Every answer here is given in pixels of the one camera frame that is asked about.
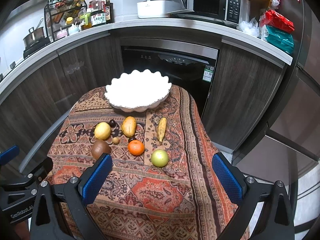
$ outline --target banana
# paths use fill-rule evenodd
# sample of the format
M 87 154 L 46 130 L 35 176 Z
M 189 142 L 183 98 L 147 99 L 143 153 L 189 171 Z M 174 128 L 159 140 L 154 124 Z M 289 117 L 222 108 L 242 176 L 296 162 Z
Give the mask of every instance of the banana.
M 163 117 L 160 119 L 160 122 L 157 128 L 157 138 L 160 143 L 162 143 L 166 128 L 167 128 L 167 119 Z

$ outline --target gas stove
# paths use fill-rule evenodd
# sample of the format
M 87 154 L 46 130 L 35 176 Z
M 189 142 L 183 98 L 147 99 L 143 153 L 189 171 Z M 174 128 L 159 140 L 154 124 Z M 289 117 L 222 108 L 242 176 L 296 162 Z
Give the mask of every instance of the gas stove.
M 49 43 L 50 43 L 50 39 L 48 37 L 40 39 L 39 41 L 35 42 L 32 46 L 27 47 L 23 51 L 23 58 L 26 59 L 31 54 L 35 53 L 39 49 L 42 49 L 43 47 L 45 47 Z

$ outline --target energy label sticker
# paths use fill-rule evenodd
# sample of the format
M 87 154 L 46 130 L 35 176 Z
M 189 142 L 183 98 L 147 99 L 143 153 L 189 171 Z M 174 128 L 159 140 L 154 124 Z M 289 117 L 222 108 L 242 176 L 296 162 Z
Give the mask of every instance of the energy label sticker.
M 213 76 L 213 70 L 205 68 L 202 80 L 211 82 L 212 76 Z

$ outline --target refrigerator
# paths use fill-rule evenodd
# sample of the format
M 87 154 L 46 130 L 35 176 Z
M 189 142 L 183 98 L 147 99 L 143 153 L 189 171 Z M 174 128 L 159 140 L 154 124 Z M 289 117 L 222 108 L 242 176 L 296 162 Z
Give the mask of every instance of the refrigerator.
M 265 181 L 290 185 L 320 159 L 320 23 L 305 0 L 282 0 L 280 14 L 294 23 L 294 52 L 267 111 L 232 164 Z

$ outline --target rice cooker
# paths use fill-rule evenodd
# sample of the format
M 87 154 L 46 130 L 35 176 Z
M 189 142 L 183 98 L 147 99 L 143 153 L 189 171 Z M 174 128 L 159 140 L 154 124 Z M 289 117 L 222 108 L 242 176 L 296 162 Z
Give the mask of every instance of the rice cooker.
M 137 7 L 139 18 L 166 18 L 169 17 L 169 12 L 180 9 L 179 4 L 167 0 L 147 0 L 138 2 Z

